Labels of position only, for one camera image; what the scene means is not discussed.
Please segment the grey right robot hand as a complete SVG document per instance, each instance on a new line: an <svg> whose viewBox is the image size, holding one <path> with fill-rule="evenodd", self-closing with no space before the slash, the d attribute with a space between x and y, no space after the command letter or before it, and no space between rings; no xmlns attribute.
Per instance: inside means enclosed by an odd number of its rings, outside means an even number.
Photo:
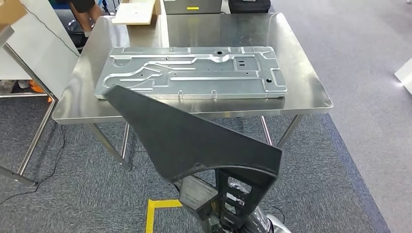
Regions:
<svg viewBox="0 0 412 233"><path fill-rule="evenodd" d="M249 194L251 186L234 179L228 178L228 185L231 188L242 191ZM264 215L259 206L248 216L244 224L237 230L233 230L234 233L269 233L272 229L270 220Z"/></svg>

